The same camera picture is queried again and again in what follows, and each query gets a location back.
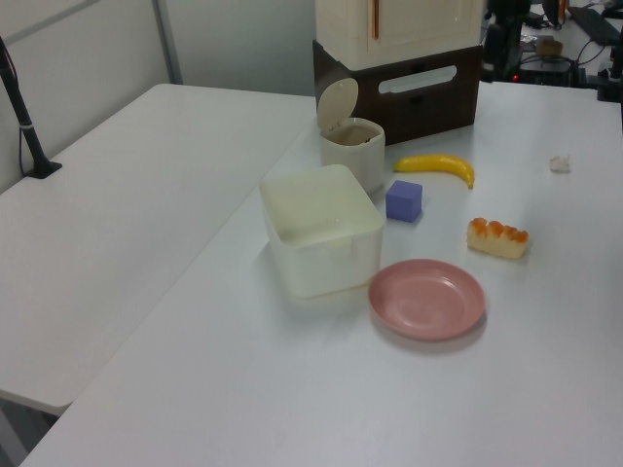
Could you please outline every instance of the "white plastic container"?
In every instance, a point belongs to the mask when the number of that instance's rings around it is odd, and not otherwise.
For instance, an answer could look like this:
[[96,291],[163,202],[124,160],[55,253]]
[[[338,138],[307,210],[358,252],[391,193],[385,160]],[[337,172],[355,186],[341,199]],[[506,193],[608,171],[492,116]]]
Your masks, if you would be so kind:
[[363,285],[379,271],[384,220],[343,165],[265,180],[260,195],[279,274],[295,297]]
[[353,71],[477,46],[483,18],[484,0],[315,0],[316,40]]
[[370,195],[383,185],[385,131],[374,122],[350,117],[358,95],[357,82],[346,78],[329,86],[320,97],[320,159],[322,165],[348,167]]

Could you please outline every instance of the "crumpled paper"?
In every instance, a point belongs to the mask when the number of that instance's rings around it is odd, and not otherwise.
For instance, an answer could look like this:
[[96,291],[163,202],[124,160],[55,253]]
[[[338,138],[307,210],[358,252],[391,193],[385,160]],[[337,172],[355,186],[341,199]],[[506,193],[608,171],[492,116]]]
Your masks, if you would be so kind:
[[571,164],[569,162],[569,155],[556,156],[549,160],[549,169],[552,172],[563,173],[571,171]]

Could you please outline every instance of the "floor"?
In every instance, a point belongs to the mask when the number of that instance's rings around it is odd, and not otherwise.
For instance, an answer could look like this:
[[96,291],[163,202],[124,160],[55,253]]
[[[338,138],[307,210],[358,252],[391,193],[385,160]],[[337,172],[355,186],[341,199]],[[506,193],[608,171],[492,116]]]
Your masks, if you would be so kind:
[[58,418],[0,399],[0,467],[18,467]]

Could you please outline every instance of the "toy bread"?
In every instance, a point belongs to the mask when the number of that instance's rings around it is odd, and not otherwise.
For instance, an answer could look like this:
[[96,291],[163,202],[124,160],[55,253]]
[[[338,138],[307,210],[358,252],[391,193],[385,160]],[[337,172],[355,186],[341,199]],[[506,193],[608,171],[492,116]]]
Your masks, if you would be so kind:
[[528,233],[498,221],[477,217],[467,226],[467,246],[490,255],[517,260],[524,256]]

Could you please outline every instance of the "beige cabinet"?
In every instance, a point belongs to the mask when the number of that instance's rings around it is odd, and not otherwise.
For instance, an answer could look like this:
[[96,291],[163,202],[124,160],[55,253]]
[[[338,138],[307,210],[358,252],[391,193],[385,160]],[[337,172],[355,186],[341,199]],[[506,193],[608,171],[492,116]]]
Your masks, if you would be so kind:
[[316,40],[359,70],[480,43],[484,0],[316,0]]

